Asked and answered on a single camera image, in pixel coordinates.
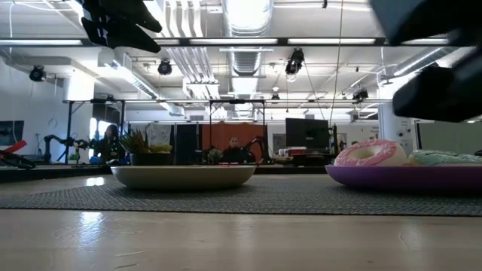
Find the orange wall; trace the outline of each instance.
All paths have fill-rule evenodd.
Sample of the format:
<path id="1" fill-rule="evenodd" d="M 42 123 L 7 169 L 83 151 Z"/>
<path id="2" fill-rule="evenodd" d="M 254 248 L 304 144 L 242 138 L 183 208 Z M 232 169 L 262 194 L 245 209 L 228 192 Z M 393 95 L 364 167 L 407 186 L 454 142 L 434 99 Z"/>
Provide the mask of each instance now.
<path id="1" fill-rule="evenodd" d="M 224 151 L 229 147 L 229 139 L 236 136 L 239 146 L 243 147 L 256 136 L 263 136 L 263 126 L 249 123 L 231 124 L 217 123 L 212 125 L 212 145 Z M 203 125 L 203 150 L 209 148 L 209 124 Z M 251 151 L 256 160 L 261 159 L 261 151 L 257 145 L 253 145 Z"/>

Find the donut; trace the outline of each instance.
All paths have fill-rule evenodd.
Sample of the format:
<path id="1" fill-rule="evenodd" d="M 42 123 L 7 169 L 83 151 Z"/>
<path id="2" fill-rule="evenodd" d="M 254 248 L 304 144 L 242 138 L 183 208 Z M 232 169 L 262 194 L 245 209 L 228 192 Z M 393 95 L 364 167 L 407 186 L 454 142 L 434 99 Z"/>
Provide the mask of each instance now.
<path id="1" fill-rule="evenodd" d="M 344 149 L 335 166 L 402 166 L 407 163 L 404 149 L 394 141 L 374 139 Z"/>
<path id="2" fill-rule="evenodd" d="M 482 166 L 482 157 L 451 151 L 414 151 L 408 161 L 415 166 Z"/>

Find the whiteboard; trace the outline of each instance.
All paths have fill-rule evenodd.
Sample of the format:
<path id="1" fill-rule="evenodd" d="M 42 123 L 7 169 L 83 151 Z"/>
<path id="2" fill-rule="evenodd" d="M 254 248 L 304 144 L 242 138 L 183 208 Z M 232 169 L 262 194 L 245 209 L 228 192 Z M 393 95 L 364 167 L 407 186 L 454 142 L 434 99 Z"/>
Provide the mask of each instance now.
<path id="1" fill-rule="evenodd" d="M 482 150 L 482 123 L 418 123 L 419 148 L 474 154 Z"/>

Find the person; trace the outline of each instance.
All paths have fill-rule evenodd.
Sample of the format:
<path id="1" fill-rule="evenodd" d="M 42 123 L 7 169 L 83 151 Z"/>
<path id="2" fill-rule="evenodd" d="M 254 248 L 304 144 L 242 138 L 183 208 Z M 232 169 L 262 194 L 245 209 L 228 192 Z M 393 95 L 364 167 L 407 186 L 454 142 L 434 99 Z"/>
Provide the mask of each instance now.
<path id="1" fill-rule="evenodd" d="M 223 151 L 221 162 L 223 163 L 244 163 L 247 159 L 246 154 L 239 146 L 239 140 L 236 136 L 229 138 L 229 147 Z"/>
<path id="2" fill-rule="evenodd" d="M 344 140 L 340 140 L 340 144 L 338 145 L 340 147 L 340 151 L 344 150 L 346 148 L 346 143 Z"/>
<path id="3" fill-rule="evenodd" d="M 118 159 L 124 155 L 124 150 L 119 146 L 119 132 L 117 126 L 111 124 L 104 133 L 104 138 L 99 141 L 99 150 L 94 156 L 100 154 L 100 163 Z"/>

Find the purple plate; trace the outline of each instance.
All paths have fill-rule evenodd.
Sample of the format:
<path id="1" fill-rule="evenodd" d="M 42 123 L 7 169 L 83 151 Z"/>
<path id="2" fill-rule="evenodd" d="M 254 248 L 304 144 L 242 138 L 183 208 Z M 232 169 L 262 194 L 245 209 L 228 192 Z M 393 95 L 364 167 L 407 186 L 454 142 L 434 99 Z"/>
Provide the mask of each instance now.
<path id="1" fill-rule="evenodd" d="M 482 166 L 326 166 L 349 187 L 389 190 L 482 190 Z"/>

